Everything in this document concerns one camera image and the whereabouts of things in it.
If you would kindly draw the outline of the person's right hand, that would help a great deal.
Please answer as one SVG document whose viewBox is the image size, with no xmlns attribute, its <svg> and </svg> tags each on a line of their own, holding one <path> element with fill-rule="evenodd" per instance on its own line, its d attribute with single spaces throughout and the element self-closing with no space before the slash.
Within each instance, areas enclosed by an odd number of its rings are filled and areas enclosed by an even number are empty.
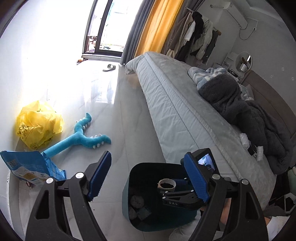
<svg viewBox="0 0 296 241">
<path fill-rule="evenodd" d="M 230 211 L 230 205 L 231 205 L 231 198 L 227 198 L 225 200 L 224 203 L 224 208 L 220 217 L 220 221 L 225 225 L 227 223 L 227 219 L 228 219 L 228 215 L 229 215 L 229 211 Z M 201 211 L 205 211 L 207 206 L 203 206 L 200 208 Z M 271 221 L 270 218 L 264 217 L 266 226 L 269 224 L 269 222 Z"/>
</svg>

